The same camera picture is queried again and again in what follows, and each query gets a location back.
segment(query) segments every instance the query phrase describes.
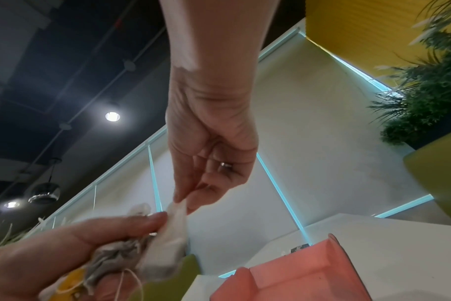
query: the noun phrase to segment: ceiling pipe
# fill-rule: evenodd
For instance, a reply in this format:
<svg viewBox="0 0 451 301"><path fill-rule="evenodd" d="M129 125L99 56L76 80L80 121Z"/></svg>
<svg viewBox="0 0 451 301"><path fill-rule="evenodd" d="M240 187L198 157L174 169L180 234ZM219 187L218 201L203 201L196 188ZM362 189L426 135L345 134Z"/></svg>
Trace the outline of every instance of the ceiling pipe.
<svg viewBox="0 0 451 301"><path fill-rule="evenodd" d="M125 18L126 14L133 8L133 6L136 4L138 0L132 0L126 8L123 10L123 12L120 14L118 19L115 21L115 23L110 27L110 29L103 35L102 39L98 42L98 44L94 47L92 52L90 52L90 55L88 58L82 63L82 65L77 69L77 71L72 74L72 76L67 80L63 88L60 90L60 92L56 95L54 98L54 101L51 103L51 105L44 111L45 114L48 114L52 111L52 109L56 106L56 104L60 101L60 99L64 96L64 94L67 92L67 90L71 87L71 85L75 82L77 77L85 70L88 63L97 55L97 53L102 48L103 44L108 40L108 38L115 32L116 26L119 22Z"/></svg>
<svg viewBox="0 0 451 301"><path fill-rule="evenodd" d="M166 27L163 27L151 40L148 41L148 43L146 44L146 46L141 49L138 53L138 55L135 57L135 59L133 60L133 62L136 62L146 51L148 48L150 48L154 42L166 31ZM113 85L123 74L125 74L127 72L127 70L124 68L117 76L114 77L114 79L112 79L102 90L100 90L100 92L97 93L97 95L95 95L83 108L81 108L77 114L75 114L68 122L67 124L70 125L75 119L77 119L77 117L80 116L80 114L82 112L84 112L92 103L94 103L108 88L111 87L111 85ZM50 146L52 146L52 144L57 140L57 138L64 132L64 129L60 129L57 134L52 138L52 140L50 140L50 142L47 144L47 146L45 146L43 148L43 150L40 152L40 154L34 159L34 161L32 161L31 163L29 163L26 168L24 168L22 171L26 172L28 171L34 164L37 163L37 161L42 157L42 155L49 149ZM0 194L0 199L2 197L4 197L6 195L6 193L12 188L14 187L14 185L16 185L17 183L19 183L20 180L20 176L17 176L14 181L8 186L6 187L6 189L4 189L1 194Z"/></svg>

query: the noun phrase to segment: potted plant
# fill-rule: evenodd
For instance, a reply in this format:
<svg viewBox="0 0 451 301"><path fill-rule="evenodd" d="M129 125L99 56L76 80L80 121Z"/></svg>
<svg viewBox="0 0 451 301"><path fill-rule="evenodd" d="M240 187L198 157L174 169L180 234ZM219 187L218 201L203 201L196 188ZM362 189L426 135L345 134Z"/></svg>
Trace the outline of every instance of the potted plant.
<svg viewBox="0 0 451 301"><path fill-rule="evenodd" d="M427 9L432 16L416 41L429 50L428 57L408 67L389 67L399 85L379 93L380 100L370 106L382 113L384 142L414 149L451 132L451 0L433 0Z"/></svg>

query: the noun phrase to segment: recessed light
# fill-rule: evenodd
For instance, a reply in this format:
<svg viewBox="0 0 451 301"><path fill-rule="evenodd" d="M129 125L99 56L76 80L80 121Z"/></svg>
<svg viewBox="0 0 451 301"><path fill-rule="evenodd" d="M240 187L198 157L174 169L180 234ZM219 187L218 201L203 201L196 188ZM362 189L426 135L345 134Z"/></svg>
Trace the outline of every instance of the recessed light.
<svg viewBox="0 0 451 301"><path fill-rule="evenodd" d="M4 204L4 207L15 208L15 207L18 207L19 205L20 205L19 202L11 201L11 202L7 202L6 204Z"/></svg>
<svg viewBox="0 0 451 301"><path fill-rule="evenodd" d="M115 121L120 120L120 114L118 114L117 112L108 112L108 113L105 115L105 118L106 118L108 121L115 122Z"/></svg>

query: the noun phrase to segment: green object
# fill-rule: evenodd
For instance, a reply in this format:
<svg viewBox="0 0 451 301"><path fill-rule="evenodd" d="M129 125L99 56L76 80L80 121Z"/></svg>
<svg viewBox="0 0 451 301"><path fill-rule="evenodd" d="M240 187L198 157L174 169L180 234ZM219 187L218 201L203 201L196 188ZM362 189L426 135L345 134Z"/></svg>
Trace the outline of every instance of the green object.
<svg viewBox="0 0 451 301"><path fill-rule="evenodd" d="M433 0L426 9L439 16L431 17L421 35L428 57L409 67L391 67L395 73L390 77L399 86L379 93L381 100L370 106L381 113L381 137L389 144L417 141L451 112L451 0L442 5Z"/></svg>
<svg viewBox="0 0 451 301"><path fill-rule="evenodd" d="M451 217L451 133L410 153L404 164Z"/></svg>
<svg viewBox="0 0 451 301"><path fill-rule="evenodd" d="M143 301L181 301L201 269L195 255L184 257L179 274L172 279L143 286ZM140 292L136 291L129 301L140 301Z"/></svg>

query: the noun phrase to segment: yellow wall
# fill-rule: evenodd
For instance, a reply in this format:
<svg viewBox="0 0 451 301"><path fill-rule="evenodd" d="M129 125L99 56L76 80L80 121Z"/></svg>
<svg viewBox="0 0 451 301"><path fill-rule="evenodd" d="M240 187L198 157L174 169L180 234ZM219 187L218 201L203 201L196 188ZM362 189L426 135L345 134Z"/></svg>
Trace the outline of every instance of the yellow wall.
<svg viewBox="0 0 451 301"><path fill-rule="evenodd" d="M408 65L405 60L427 57L421 44L409 43L422 34L423 27L412 26L426 18L426 13L419 13L429 1L307 0L306 35L376 78L389 73L376 66L403 66ZM394 81L381 81L395 86Z"/></svg>

